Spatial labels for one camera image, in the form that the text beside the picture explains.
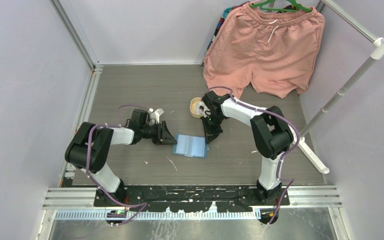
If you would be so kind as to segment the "blue card holder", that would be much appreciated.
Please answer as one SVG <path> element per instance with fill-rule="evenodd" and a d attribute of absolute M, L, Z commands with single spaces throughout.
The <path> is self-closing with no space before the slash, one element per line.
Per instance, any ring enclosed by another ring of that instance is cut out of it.
<path fill-rule="evenodd" d="M 175 144 L 172 148 L 172 154 L 189 158 L 205 159 L 208 155 L 209 146 L 205 137 L 176 134 Z"/>

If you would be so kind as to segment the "white credit card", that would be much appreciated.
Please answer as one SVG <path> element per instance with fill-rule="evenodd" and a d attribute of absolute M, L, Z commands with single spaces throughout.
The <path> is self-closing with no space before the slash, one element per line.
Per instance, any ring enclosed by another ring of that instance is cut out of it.
<path fill-rule="evenodd" d="M 198 102 L 195 104 L 195 113 L 197 115 L 204 115 L 205 113 L 205 107 L 202 102 Z"/>

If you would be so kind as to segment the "beige oval tray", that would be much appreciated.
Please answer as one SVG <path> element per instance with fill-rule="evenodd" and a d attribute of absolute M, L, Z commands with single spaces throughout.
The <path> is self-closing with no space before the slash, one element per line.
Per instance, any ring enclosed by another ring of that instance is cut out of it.
<path fill-rule="evenodd" d="M 190 114 L 193 118 L 199 119 L 205 114 L 205 104 L 201 97 L 195 97 L 190 101 Z"/>

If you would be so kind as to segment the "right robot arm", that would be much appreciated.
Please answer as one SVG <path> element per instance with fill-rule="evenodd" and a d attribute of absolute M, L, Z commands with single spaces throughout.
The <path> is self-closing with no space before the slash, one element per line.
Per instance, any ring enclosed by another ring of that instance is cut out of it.
<path fill-rule="evenodd" d="M 251 128 L 256 149 L 262 156 L 261 172 L 256 182 L 257 198 L 261 204 L 271 205 L 282 188 L 280 172 L 283 159 L 297 131 L 277 106 L 258 107 L 230 94 L 217 95 L 212 90 L 204 94 L 201 104 L 204 115 L 200 119 L 207 144 L 223 133 L 221 124 L 226 119 L 235 119 Z"/>

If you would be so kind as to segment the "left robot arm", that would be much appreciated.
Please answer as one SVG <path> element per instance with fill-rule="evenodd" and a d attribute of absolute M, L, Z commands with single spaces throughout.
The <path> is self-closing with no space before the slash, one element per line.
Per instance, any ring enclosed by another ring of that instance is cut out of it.
<path fill-rule="evenodd" d="M 83 122 L 65 151 L 65 161 L 84 171 L 106 194 L 113 206 L 121 206 L 126 200 L 124 182 L 107 164 L 112 145 L 134 145 L 142 139 L 154 145 L 175 145 L 177 140 L 170 133 L 166 121 L 161 121 L 163 110 L 134 109 L 126 126 L 98 126 Z"/>

